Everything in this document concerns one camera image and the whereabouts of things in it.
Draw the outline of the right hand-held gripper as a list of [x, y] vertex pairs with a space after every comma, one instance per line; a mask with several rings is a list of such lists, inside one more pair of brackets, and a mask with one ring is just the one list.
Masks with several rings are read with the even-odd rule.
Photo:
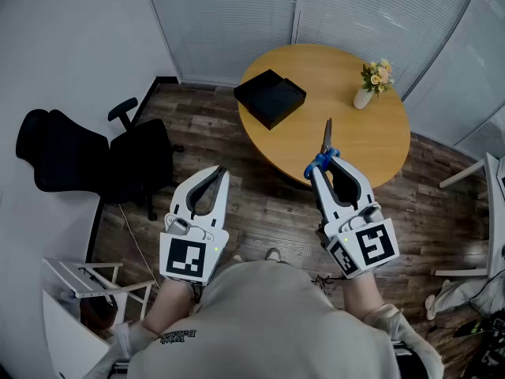
[[[337, 156], [331, 159], [331, 174], [333, 185], [327, 172], [316, 165], [310, 182], [322, 216], [324, 248], [345, 278], [352, 279], [398, 257], [398, 243], [392, 220], [384, 218], [380, 205], [373, 203], [366, 176]], [[343, 207], [349, 206], [356, 211], [339, 218]]]

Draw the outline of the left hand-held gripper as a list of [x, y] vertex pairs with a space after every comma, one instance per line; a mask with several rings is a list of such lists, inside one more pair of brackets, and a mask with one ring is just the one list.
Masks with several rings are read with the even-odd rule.
[[[198, 212], [196, 203], [213, 183], [211, 203]], [[223, 166], [198, 171], [177, 186], [170, 203], [171, 214], [164, 219], [166, 230], [160, 233], [161, 275], [208, 284], [229, 239], [228, 232], [218, 228], [224, 226], [229, 188], [230, 173]], [[210, 220], [211, 226], [194, 220]]]

